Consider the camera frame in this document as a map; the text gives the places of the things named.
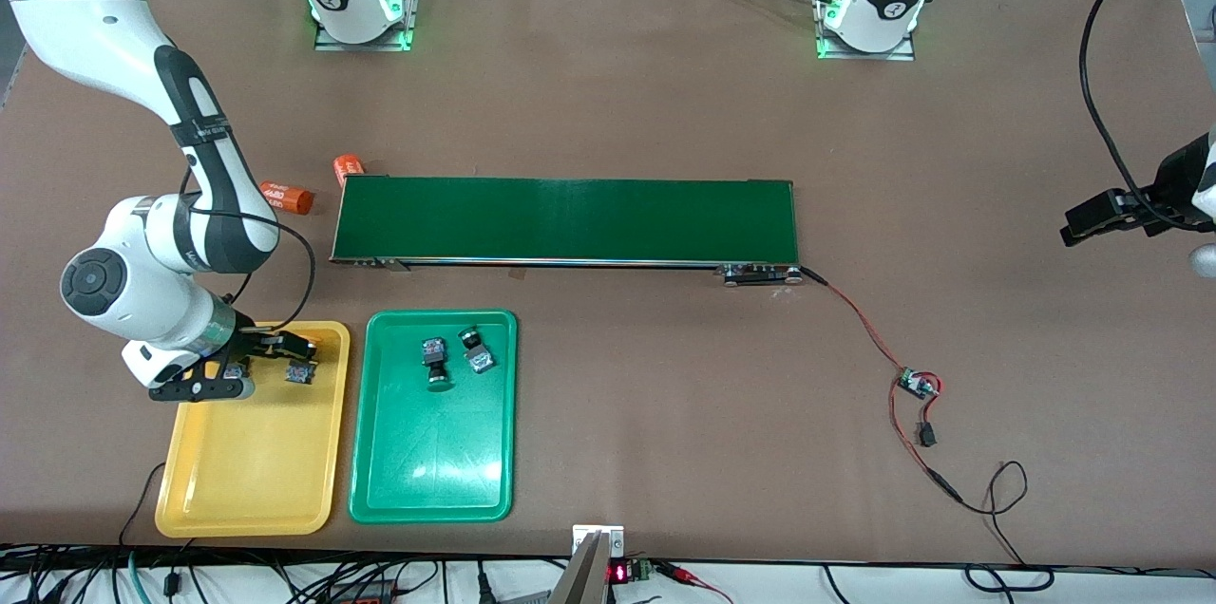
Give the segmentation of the green push button switch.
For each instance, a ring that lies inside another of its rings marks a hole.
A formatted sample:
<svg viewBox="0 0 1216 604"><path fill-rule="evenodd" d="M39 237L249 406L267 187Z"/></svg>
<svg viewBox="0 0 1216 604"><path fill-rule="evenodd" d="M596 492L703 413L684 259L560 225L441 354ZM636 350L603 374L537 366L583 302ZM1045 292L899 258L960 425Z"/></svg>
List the green push button switch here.
<svg viewBox="0 0 1216 604"><path fill-rule="evenodd" d="M499 366L494 354L486 348L482 332L477 327L468 327L461 331L458 339L465 346L465 360L468 361L473 373L484 374Z"/></svg>
<svg viewBox="0 0 1216 604"><path fill-rule="evenodd" d="M443 337L429 337L423 340L422 365L427 369L427 388L430 393L445 393L454 388L447 374L447 343Z"/></svg>

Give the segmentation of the yellow plastic tray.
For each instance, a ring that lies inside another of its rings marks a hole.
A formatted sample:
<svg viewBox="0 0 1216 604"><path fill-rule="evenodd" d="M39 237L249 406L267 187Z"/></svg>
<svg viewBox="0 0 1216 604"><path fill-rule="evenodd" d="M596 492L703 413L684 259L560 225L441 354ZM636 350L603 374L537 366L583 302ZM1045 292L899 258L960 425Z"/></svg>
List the yellow plastic tray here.
<svg viewBox="0 0 1216 604"><path fill-rule="evenodd" d="M178 406L154 512L167 538L303 536L330 520L351 332L334 320L289 331L319 349L311 383L260 361L249 397Z"/></svg>

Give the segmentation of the green plastic tray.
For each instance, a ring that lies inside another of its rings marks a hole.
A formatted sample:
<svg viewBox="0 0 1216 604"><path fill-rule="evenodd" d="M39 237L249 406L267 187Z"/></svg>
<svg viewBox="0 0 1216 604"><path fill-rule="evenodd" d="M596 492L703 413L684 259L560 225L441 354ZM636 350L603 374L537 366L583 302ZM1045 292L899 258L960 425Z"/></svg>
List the green plastic tray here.
<svg viewBox="0 0 1216 604"><path fill-rule="evenodd" d="M473 373L477 327L499 366ZM422 343L443 337L454 388L430 393ZM366 329L348 512L365 525L495 523L513 501L518 337L503 309L396 310Z"/></svg>

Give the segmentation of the small green circuit board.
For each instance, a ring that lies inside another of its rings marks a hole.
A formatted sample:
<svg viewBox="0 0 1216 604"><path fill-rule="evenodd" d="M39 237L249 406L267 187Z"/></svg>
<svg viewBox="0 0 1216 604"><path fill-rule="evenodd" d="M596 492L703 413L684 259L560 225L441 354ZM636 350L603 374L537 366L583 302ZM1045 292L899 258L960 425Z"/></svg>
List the small green circuit board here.
<svg viewBox="0 0 1216 604"><path fill-rule="evenodd" d="M941 380L938 374L929 371L903 368L896 379L896 385L903 393L911 393L918 400L928 401L938 397L941 393Z"/></svg>

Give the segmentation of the green conveyor belt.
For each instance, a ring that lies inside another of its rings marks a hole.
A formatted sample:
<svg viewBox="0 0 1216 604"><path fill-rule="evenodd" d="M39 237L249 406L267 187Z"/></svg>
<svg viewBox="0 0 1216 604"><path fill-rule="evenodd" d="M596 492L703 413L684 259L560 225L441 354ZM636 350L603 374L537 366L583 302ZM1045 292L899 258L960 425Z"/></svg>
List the green conveyor belt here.
<svg viewBox="0 0 1216 604"><path fill-rule="evenodd" d="M709 270L807 282L786 180L347 177L331 263Z"/></svg>

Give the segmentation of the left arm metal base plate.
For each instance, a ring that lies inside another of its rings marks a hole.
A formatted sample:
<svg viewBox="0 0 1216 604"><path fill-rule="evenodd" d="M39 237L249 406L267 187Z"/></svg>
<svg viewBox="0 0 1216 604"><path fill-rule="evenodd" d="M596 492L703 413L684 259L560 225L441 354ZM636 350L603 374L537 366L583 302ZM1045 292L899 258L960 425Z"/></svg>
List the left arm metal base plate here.
<svg viewBox="0 0 1216 604"><path fill-rule="evenodd" d="M821 60L912 62L912 32L927 0L826 0L815 4Z"/></svg>

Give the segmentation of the small metal bracket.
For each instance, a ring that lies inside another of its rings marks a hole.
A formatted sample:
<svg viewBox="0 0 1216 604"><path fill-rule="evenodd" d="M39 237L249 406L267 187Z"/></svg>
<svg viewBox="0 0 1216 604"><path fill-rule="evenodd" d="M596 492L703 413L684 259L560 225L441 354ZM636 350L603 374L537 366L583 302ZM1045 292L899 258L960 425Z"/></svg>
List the small metal bracket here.
<svg viewBox="0 0 1216 604"><path fill-rule="evenodd" d="M625 558L625 531L623 525L599 525L599 523L578 523L572 527L572 554L576 553L584 540L597 540L608 544L612 559Z"/></svg>

